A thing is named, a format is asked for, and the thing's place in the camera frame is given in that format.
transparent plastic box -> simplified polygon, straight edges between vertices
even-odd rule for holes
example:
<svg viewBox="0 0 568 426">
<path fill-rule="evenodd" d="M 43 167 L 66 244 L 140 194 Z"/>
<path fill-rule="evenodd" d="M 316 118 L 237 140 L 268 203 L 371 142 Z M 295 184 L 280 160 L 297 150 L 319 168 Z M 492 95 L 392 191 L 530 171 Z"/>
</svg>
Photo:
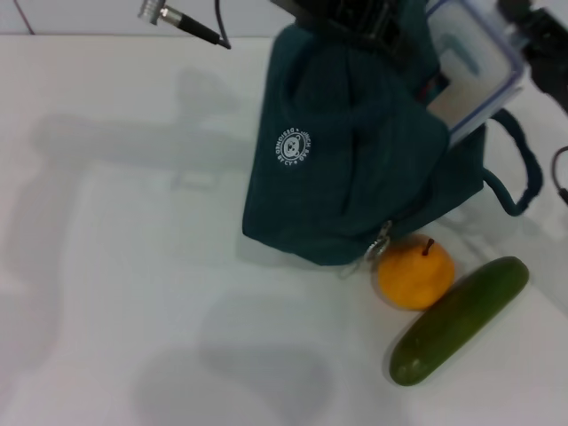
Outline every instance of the transparent plastic box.
<svg viewBox="0 0 568 426">
<path fill-rule="evenodd" d="M 447 124 L 455 144 L 518 91 L 524 62 L 467 0 L 430 3 L 430 32 L 449 85 L 428 109 Z"/>
</svg>

white tabletop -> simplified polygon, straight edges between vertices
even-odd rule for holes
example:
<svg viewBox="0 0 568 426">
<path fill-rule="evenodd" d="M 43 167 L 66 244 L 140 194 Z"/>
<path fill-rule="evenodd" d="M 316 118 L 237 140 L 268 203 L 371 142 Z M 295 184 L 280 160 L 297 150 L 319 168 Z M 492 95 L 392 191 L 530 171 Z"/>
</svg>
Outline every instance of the white tabletop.
<svg viewBox="0 0 568 426">
<path fill-rule="evenodd" d="M 0 424 L 568 423 L 568 208 L 549 184 L 527 217 L 485 190 L 430 226 L 461 272 L 517 255 L 533 285 L 409 389 L 384 367 L 414 313 L 367 271 L 241 235 L 270 44 L 0 38 Z M 511 109 L 548 175 L 568 121 L 531 87 Z M 523 191 L 493 125 L 487 165 Z"/>
</svg>

bag handle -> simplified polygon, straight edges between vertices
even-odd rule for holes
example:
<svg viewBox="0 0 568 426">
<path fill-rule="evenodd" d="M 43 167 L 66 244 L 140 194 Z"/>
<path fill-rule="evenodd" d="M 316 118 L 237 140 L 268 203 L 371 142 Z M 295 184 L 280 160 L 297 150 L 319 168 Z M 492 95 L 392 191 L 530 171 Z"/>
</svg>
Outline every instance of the bag handle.
<svg viewBox="0 0 568 426">
<path fill-rule="evenodd" d="M 526 167 L 527 186 L 521 199 L 515 203 L 505 185 L 488 169 L 484 169 L 483 180 L 493 189 L 504 210 L 513 217 L 521 216 L 528 209 L 531 201 L 542 189 L 544 177 L 542 169 L 526 143 L 525 133 L 517 119 L 506 109 L 501 109 L 493 117 L 515 140 Z"/>
</svg>

cucumber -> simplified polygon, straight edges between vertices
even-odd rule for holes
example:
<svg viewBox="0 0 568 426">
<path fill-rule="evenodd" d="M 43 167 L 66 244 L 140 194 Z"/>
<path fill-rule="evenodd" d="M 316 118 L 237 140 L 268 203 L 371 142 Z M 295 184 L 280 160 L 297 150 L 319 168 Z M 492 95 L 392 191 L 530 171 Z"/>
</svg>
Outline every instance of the cucumber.
<svg viewBox="0 0 568 426">
<path fill-rule="evenodd" d="M 412 386 L 440 367 L 525 287 L 529 271 L 516 257 L 482 266 L 430 307 L 390 358 L 390 377 Z"/>
</svg>

bag logo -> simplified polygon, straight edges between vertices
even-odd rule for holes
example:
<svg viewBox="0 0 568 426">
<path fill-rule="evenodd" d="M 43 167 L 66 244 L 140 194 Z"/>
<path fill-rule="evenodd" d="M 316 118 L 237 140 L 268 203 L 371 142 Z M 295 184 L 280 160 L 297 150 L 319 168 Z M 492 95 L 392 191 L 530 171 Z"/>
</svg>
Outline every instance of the bag logo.
<svg viewBox="0 0 568 426">
<path fill-rule="evenodd" d="M 285 166 L 303 162 L 310 153 L 312 140 L 305 131 L 291 128 L 286 130 L 276 142 L 276 156 Z"/>
</svg>

